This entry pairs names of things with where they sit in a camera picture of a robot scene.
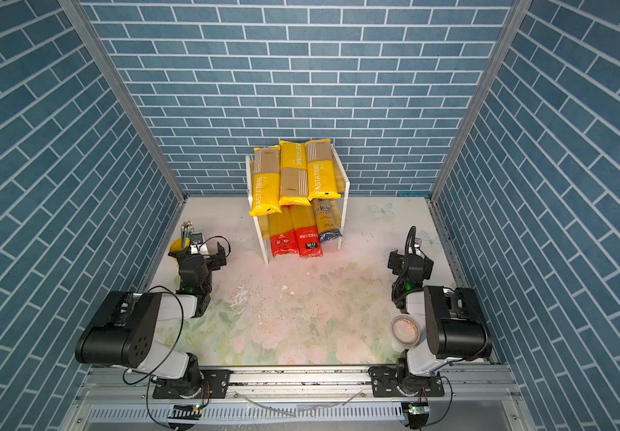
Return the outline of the red yellow spaghetti package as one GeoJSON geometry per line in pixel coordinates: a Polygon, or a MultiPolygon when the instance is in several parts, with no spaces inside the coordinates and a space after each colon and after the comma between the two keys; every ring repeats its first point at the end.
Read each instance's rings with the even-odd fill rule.
{"type": "Polygon", "coordinates": [[[268,216],[270,249],[273,258],[299,252],[291,206],[282,206],[280,212],[268,216]]]}

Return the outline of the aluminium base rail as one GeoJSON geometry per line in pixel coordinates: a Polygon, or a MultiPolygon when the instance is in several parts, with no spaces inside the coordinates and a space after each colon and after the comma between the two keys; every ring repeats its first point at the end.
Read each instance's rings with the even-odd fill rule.
{"type": "Polygon", "coordinates": [[[508,366],[458,363],[441,370],[433,392],[405,396],[394,372],[372,366],[206,368],[214,393],[197,400],[153,398],[127,386],[117,369],[90,371],[63,430],[404,430],[411,403],[423,402],[428,430],[531,430],[508,366]]]}

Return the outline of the yellow Pastatime pasta package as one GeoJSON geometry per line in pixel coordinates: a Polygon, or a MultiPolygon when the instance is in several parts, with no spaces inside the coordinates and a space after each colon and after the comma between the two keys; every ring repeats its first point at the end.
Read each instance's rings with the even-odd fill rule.
{"type": "Polygon", "coordinates": [[[308,141],[306,170],[308,175],[308,199],[339,199],[333,167],[332,145],[329,139],[308,141]]]}
{"type": "Polygon", "coordinates": [[[252,162],[252,206],[250,215],[280,213],[280,146],[255,148],[252,162]]]}

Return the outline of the yellow pen holder cup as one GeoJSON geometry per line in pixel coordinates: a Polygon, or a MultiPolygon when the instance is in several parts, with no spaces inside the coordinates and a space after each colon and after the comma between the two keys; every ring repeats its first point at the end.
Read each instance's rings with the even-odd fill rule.
{"type": "Polygon", "coordinates": [[[168,255],[175,256],[178,253],[181,253],[184,249],[189,249],[189,247],[190,247],[189,238],[186,238],[185,240],[182,240],[182,238],[178,238],[171,243],[168,255]]]}

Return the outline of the round tape roll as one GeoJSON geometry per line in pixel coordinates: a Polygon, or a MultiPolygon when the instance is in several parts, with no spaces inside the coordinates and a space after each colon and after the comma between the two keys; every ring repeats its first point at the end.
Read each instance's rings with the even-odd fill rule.
{"type": "Polygon", "coordinates": [[[400,314],[388,326],[388,334],[395,350],[415,348],[421,341],[421,328],[417,321],[408,314],[400,314]]]}

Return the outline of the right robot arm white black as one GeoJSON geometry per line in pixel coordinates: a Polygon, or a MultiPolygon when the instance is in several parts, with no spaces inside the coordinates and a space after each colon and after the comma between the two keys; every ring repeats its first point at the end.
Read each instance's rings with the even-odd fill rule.
{"type": "Polygon", "coordinates": [[[401,312],[390,332],[404,350],[394,365],[369,368],[376,398],[442,397],[444,368],[491,355],[492,336],[477,294],[467,287],[429,286],[433,267],[415,247],[389,255],[387,269],[396,276],[392,302],[401,312]]]}

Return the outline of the blue spaghetti package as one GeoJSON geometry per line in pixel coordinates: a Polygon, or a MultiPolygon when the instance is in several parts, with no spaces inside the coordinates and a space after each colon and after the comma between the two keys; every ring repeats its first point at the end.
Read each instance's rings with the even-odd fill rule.
{"type": "Polygon", "coordinates": [[[336,200],[314,199],[312,205],[320,242],[325,244],[342,237],[336,200]]]}

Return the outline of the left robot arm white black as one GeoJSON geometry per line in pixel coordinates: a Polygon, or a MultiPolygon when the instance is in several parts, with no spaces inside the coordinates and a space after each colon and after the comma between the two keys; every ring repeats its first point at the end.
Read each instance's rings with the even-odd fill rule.
{"type": "Polygon", "coordinates": [[[229,370],[203,370],[196,355],[182,353],[155,341],[160,321],[178,324],[177,338],[188,319],[204,316],[213,291],[212,274],[226,265],[229,245],[190,244],[169,256],[178,264],[180,285],[172,290],[152,287],[142,294],[111,291],[92,317],[75,347],[75,359],[92,366],[120,366],[139,373],[137,385],[153,382],[157,399],[223,399],[229,370]]]}

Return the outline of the plain yellow pasta package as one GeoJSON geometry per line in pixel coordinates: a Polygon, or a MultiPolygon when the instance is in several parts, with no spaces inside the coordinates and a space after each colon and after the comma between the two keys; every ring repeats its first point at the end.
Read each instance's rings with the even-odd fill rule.
{"type": "Polygon", "coordinates": [[[279,146],[279,204],[281,206],[310,206],[304,144],[280,141],[279,146]]]}

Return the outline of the red labelled spaghetti package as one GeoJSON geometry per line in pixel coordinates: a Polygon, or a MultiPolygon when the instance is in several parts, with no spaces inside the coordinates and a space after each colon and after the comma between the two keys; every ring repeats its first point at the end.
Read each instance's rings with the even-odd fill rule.
{"type": "Polygon", "coordinates": [[[298,254],[301,258],[322,257],[322,246],[311,206],[291,206],[295,238],[297,239],[298,254]]]}

